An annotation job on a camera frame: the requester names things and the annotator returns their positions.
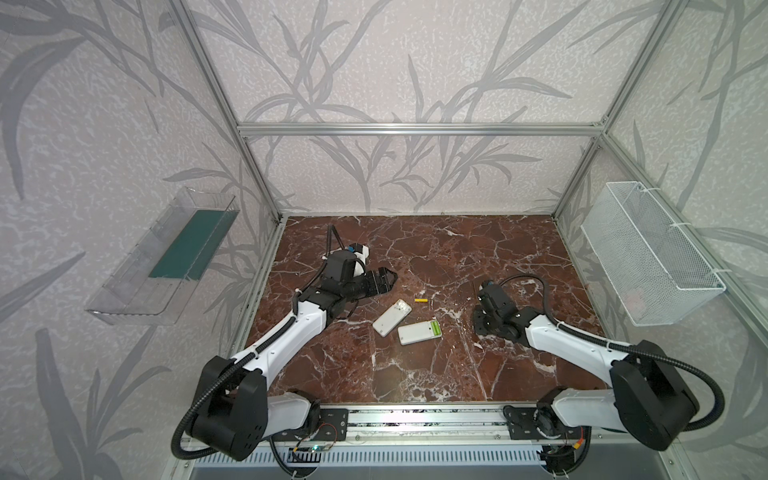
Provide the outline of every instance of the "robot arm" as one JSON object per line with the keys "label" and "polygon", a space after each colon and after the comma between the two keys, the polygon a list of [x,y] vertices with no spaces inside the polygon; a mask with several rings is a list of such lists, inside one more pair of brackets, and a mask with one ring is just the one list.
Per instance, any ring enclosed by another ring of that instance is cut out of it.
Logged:
{"label": "robot arm", "polygon": [[[609,341],[557,322],[549,313],[548,284],[533,277],[544,286],[543,313],[530,306],[518,310],[502,285],[486,280],[478,292],[480,304],[473,318],[475,332],[552,353],[612,387],[603,390],[558,387],[549,392],[538,403],[544,433],[558,423],[570,427],[594,426],[628,432],[651,449],[665,450],[683,430],[709,425],[720,416],[723,393],[705,373],[669,359],[651,342],[633,346]],[[713,410],[699,421],[690,423],[699,411],[699,403],[675,367],[699,376],[715,395]]]}
{"label": "robot arm", "polygon": [[[296,291],[291,311],[279,323],[232,358],[215,356],[208,361],[200,374],[195,401],[171,441],[174,455],[192,459],[222,452],[243,460],[274,433],[316,430],[318,399],[304,392],[270,397],[267,392],[285,365],[338,318],[348,302],[392,289],[397,274],[384,267],[366,270],[368,252],[368,247],[355,243],[329,253],[315,279],[303,292]],[[313,285],[317,279],[319,285]],[[184,431],[210,447],[183,450],[180,437]]]}

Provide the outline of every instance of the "aluminum frame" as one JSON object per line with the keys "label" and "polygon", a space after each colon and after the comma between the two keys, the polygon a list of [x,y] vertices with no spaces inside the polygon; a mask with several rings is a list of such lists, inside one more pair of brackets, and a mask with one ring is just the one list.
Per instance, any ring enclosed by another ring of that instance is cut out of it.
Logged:
{"label": "aluminum frame", "polygon": [[190,49],[192,57],[195,63],[197,63],[197,67],[205,78],[210,93],[214,96],[219,112],[224,119],[225,127],[229,131],[232,140],[235,142],[235,148],[245,160],[248,172],[256,182],[259,192],[261,192],[270,208],[272,218],[274,218],[275,221],[280,221],[282,214],[277,207],[277,203],[275,203],[275,200],[272,198],[269,188],[266,186],[266,181],[259,170],[256,159],[253,157],[253,152],[251,152],[243,137],[240,136],[240,132],[237,131],[237,119],[227,100],[227,96],[224,94],[224,89],[221,87],[221,82],[216,70],[208,58],[208,54],[205,52],[203,42],[200,40],[200,32],[197,30],[197,26],[192,18],[192,12],[189,7],[187,7],[187,3],[184,0],[166,0],[166,3],[168,4],[168,11],[173,18],[174,23],[181,30],[182,38],[187,43],[187,47]]}
{"label": "aluminum frame", "polygon": [[[616,93],[616,97],[611,102],[611,106],[608,107],[605,116],[603,116],[601,120],[602,129],[600,133],[596,135],[596,137],[600,137],[602,134],[609,132],[613,123],[619,118],[621,112],[627,106],[627,102],[629,101],[631,95],[637,89],[637,86],[646,75],[648,68],[653,63],[661,48],[664,46],[664,42],[667,40],[670,33],[674,29],[674,26],[677,24],[677,20],[683,14],[683,10],[685,9],[685,5],[687,5],[687,3],[688,0],[667,0],[667,2],[664,3],[664,6],[662,6],[659,12],[656,23],[646,38],[643,48],[641,48],[640,53],[637,54],[637,57],[630,67],[629,72],[624,77],[624,80],[619,87],[618,93]],[[568,203],[568,201],[570,201],[571,197],[573,197],[573,194],[576,192],[576,189],[581,183],[581,180],[589,171],[589,167],[592,165],[592,161],[594,160],[594,156],[597,153],[597,149],[600,148],[599,142],[597,142],[598,138],[596,137],[592,138],[593,142],[590,144],[588,150],[584,152],[584,156],[581,158],[581,162],[576,167],[576,170],[571,176],[571,179],[565,185],[565,189],[563,190],[563,194],[560,196],[560,200],[554,206],[554,218],[560,217],[560,215],[563,213],[565,205]]]}
{"label": "aluminum frame", "polygon": [[683,14],[683,10],[685,10],[687,4],[688,0],[667,0],[664,6],[662,6],[656,24],[648,34],[648,38],[646,39],[643,48],[637,55],[627,76],[624,77],[624,81],[619,88],[619,92],[616,94],[616,98],[611,102],[608,112],[603,117],[603,132],[610,131],[613,123],[619,118],[619,115],[627,106],[627,102],[635,90],[637,90],[637,86],[645,77],[648,68],[653,64],[659,51],[664,46],[664,42],[667,41],[670,33],[674,30],[674,26]]}
{"label": "aluminum frame", "polygon": [[240,316],[235,324],[237,331],[230,343],[229,356],[233,356],[235,353],[246,347],[250,327],[253,326],[253,321],[256,318],[256,311],[259,308],[259,302],[261,302],[261,296],[264,294],[266,282],[270,278],[272,263],[275,261],[277,247],[280,246],[280,240],[283,239],[287,221],[288,216],[283,216],[283,219],[277,224],[277,228],[275,228],[275,231],[272,232],[272,235],[270,235],[269,240],[266,242],[266,250],[261,259],[259,271],[253,276],[253,282],[250,285],[248,296],[245,300],[246,305],[240,311]]}
{"label": "aluminum frame", "polygon": [[468,135],[592,137],[603,127],[594,124],[417,124],[417,123],[242,123],[237,126],[244,137],[267,135]]}

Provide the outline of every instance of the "red marble surface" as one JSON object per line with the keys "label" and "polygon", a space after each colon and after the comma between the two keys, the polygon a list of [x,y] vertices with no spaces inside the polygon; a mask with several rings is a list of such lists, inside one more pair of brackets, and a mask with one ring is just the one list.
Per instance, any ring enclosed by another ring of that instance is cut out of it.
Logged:
{"label": "red marble surface", "polygon": [[[562,359],[472,330],[473,284],[526,272],[550,282],[558,319],[602,334],[554,223],[543,215],[291,217],[249,343],[283,318],[293,289],[321,264],[328,223],[345,244],[368,245],[368,265],[388,266],[399,281],[307,343],[279,374],[271,395],[301,389],[324,402],[513,401],[537,400],[557,385],[604,387]],[[541,305],[534,280],[508,283],[506,290],[518,306]],[[432,304],[414,303],[415,297]],[[386,338],[374,332],[373,321],[397,299],[413,307],[400,326],[434,318],[442,338],[402,346],[397,329]]]}

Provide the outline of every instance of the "white wire basket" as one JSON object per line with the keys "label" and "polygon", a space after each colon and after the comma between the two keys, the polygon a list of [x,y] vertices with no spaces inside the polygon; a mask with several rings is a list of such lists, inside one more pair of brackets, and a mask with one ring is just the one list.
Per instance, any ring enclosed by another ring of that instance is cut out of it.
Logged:
{"label": "white wire basket", "polygon": [[701,255],[640,182],[609,182],[581,229],[636,326],[670,325],[725,291]]}

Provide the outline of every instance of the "wall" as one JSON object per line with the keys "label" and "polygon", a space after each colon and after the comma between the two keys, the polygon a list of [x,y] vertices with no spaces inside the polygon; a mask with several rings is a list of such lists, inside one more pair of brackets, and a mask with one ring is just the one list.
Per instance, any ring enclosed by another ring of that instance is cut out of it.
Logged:
{"label": "wall", "polygon": [[[251,151],[286,212],[549,214],[588,142],[588,137],[277,137],[252,142]],[[442,149],[467,154],[449,157]]]}
{"label": "wall", "polygon": [[[663,4],[188,3],[240,122],[584,123],[607,110]],[[585,143],[258,137],[252,149],[289,212],[546,214]]]}
{"label": "wall", "polygon": [[692,3],[612,134],[768,308],[768,4]]}
{"label": "wall", "polygon": [[[611,134],[766,305],[768,2],[689,2]],[[680,436],[703,480],[764,478],[768,352],[724,297],[677,325],[635,327],[579,228],[606,181],[627,180],[600,153],[559,219],[598,316],[617,339],[649,339],[709,373],[727,409]],[[697,380],[689,385],[711,406]]]}
{"label": "wall", "polygon": [[[0,30],[0,478],[159,478],[273,225],[163,2],[4,2]],[[242,208],[183,316],[87,314],[182,186]]]}

